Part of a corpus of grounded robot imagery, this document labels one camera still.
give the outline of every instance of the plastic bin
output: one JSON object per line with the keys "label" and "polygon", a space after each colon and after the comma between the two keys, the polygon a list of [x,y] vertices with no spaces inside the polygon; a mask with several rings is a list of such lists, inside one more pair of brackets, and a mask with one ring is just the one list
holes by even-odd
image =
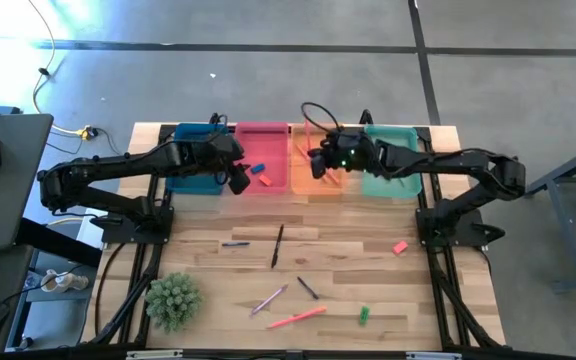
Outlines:
{"label": "plastic bin", "polygon": [[[228,132],[222,124],[179,124],[174,139],[203,139],[215,129]],[[195,175],[185,178],[169,177],[166,179],[166,188],[177,194],[220,195],[223,185],[219,185],[213,175]]]}
{"label": "plastic bin", "polygon": [[[287,123],[237,123],[235,138],[244,148],[241,161],[251,167],[264,164],[265,169],[253,174],[246,170],[250,185],[244,194],[279,194],[288,185],[288,124]],[[266,186],[259,180],[264,175],[272,181]]]}
{"label": "plastic bin", "polygon": [[319,147],[326,133],[312,125],[292,125],[290,185],[298,195],[339,195],[344,187],[345,171],[328,169],[321,179],[312,177],[310,158],[305,155],[308,145]]}
{"label": "plastic bin", "polygon": [[[405,146],[417,151],[417,131],[414,128],[394,126],[366,126],[366,134],[373,140],[383,140],[397,146]],[[371,174],[364,174],[361,192],[368,196],[411,198],[421,191],[421,176],[413,174],[390,181]]]}

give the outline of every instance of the pink bin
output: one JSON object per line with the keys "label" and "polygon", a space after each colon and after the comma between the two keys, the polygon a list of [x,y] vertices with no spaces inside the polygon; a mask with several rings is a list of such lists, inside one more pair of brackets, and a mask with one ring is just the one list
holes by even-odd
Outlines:
{"label": "pink bin", "polygon": [[[250,185],[244,194],[279,194],[288,185],[288,124],[287,123],[237,123],[235,138],[244,148],[242,163],[254,167],[264,164],[265,169],[253,174],[250,169]],[[272,181],[266,186],[259,180],[265,175]]]}

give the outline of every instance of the purple marker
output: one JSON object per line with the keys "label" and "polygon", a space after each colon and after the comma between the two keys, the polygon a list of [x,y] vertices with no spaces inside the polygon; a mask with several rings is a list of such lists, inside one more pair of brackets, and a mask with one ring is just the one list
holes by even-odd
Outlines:
{"label": "purple marker", "polygon": [[250,313],[250,317],[253,317],[256,313],[258,313],[259,311],[261,311],[261,309],[263,309],[264,307],[266,307],[266,305],[270,304],[270,302],[276,298],[279,294],[281,294],[282,292],[284,292],[286,290],[286,288],[288,287],[288,284],[282,286],[279,290],[275,291],[274,294],[270,295],[270,297],[266,300],[264,300],[261,304],[257,305],[254,309],[252,309],[252,313]]}

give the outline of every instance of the yellow cable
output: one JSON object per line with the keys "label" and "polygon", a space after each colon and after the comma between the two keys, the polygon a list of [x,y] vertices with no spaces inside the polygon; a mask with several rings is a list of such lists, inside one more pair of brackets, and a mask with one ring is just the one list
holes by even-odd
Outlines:
{"label": "yellow cable", "polygon": [[57,224],[63,224],[65,222],[70,222],[70,221],[84,221],[82,218],[65,218],[65,219],[59,219],[59,220],[55,220],[51,223],[48,223],[47,226],[52,226],[52,225],[57,225]]}
{"label": "yellow cable", "polygon": [[[41,18],[41,21],[44,22],[44,25],[46,25],[46,30],[48,30],[48,34],[50,35],[50,43],[52,44],[52,51],[50,53],[50,59],[48,60],[48,63],[46,64],[46,66],[44,66],[44,69],[48,70],[48,67],[50,66],[50,64],[52,64],[52,61],[55,58],[55,37],[52,35],[52,30],[50,29],[48,22],[46,21],[44,16],[41,14],[39,9],[37,9],[37,6],[35,6],[35,4],[32,2],[32,0],[28,0],[28,2],[33,7],[33,9],[35,9],[35,12],[37,12],[37,15],[39,15],[39,17]],[[43,76],[44,76],[44,74],[39,74],[39,78],[37,79],[37,83],[35,83],[35,87],[32,90],[32,104],[35,107],[35,111],[37,111],[37,114],[42,114],[41,110],[39,110],[39,106],[37,105],[37,93],[39,92],[39,89],[40,89],[39,85],[41,84],[41,79],[43,78]],[[68,130],[68,129],[64,129],[62,127],[59,127],[55,124],[52,125],[52,128],[57,130],[57,131],[61,131],[63,133],[66,133],[66,134],[74,134],[74,135],[80,136],[82,139],[87,140],[84,138],[85,137],[84,134],[87,134],[86,129]]]}

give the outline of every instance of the orange bin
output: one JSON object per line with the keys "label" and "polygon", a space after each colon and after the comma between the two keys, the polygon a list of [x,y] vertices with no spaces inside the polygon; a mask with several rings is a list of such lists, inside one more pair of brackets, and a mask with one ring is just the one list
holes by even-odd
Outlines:
{"label": "orange bin", "polygon": [[310,158],[306,154],[311,147],[319,147],[326,133],[310,124],[291,127],[290,187],[298,195],[339,195],[344,186],[345,171],[328,169],[321,179],[314,179],[310,170]]}

